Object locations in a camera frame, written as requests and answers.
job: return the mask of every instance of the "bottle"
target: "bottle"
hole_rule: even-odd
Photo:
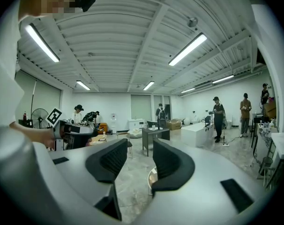
[[[274,128],[274,119],[271,120],[271,123],[269,124],[270,128]]]

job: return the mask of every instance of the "cap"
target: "cap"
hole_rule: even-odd
[[[82,105],[78,105],[78,106],[76,106],[76,108],[81,110],[81,111],[84,111],[84,109],[82,108]]]

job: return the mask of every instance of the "standing fan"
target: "standing fan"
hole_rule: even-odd
[[[31,118],[33,120],[33,127],[34,128],[47,128],[48,122],[46,121],[46,118],[48,116],[48,112],[44,110],[43,108],[38,108],[35,111],[33,111]]]

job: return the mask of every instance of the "tube light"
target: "tube light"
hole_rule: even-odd
[[[148,88],[150,88],[155,82],[151,81],[148,83],[148,85],[143,89],[144,91],[146,91]]]
[[[195,88],[191,88],[191,89],[186,90],[186,91],[183,91],[183,92],[181,92],[181,93],[185,93],[185,92],[189,92],[189,91],[193,91],[193,90],[195,90]]]
[[[191,53],[195,48],[197,48],[200,44],[202,44],[207,37],[200,33],[196,38],[193,39],[191,43],[189,43],[182,51],[179,52],[170,62],[170,66],[176,65],[179,61],[181,61],[184,57],[186,57],[189,53]]]
[[[42,48],[42,50],[54,61],[59,62],[59,57],[53,52],[50,46],[45,42],[45,40],[41,37],[40,33],[36,29],[34,24],[30,24],[25,27],[25,30],[28,34],[34,39],[34,41]]]
[[[217,81],[214,81],[213,83],[218,83],[218,82],[221,82],[221,81],[230,79],[230,78],[232,78],[232,77],[234,77],[234,75],[231,75],[231,76],[229,76],[229,77],[225,77],[225,78],[219,79],[219,80],[217,80]]]
[[[82,81],[76,81],[79,85],[81,85],[83,88],[85,88],[86,90],[90,91],[91,89],[88,88],[85,84],[82,83]]]

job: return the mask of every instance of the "person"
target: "person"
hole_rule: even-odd
[[[159,107],[156,110],[156,116],[157,116],[157,128],[160,130],[160,113],[163,111],[163,104],[159,104]]]
[[[267,90],[267,85],[266,83],[263,84],[263,90],[262,90],[262,95],[261,95],[261,103],[262,103],[262,114],[264,116],[264,112],[265,112],[265,104],[268,101],[268,97],[269,97],[269,92]]]
[[[244,99],[240,102],[240,110],[241,110],[241,135],[240,137],[248,137],[247,130],[249,126],[249,118],[251,110],[251,103],[248,100],[248,94],[244,93],[243,95]]]
[[[15,0],[0,19],[0,81],[6,81],[5,86],[0,85],[0,106],[6,104],[6,113],[0,115],[0,126],[9,126],[26,135],[32,142],[44,144],[54,148],[54,134],[52,129],[26,128],[16,123],[14,116],[18,102],[24,92],[15,82],[17,42],[21,38],[19,23],[28,16],[42,17],[49,14],[61,13],[65,8],[78,7],[83,0]],[[3,94],[14,96],[6,98]]]
[[[214,111],[214,124],[217,132],[217,136],[215,137],[216,143],[220,142],[221,134],[222,134],[222,123],[223,123],[223,105],[219,103],[219,98],[214,97],[213,101],[215,101],[215,105],[213,108]]]
[[[99,111],[90,112],[84,116],[83,121],[87,121],[91,128],[96,128],[96,117],[99,116]]]
[[[82,105],[78,105],[75,107],[75,111],[71,114],[71,119],[75,124],[79,124],[82,121],[81,111],[84,111]]]

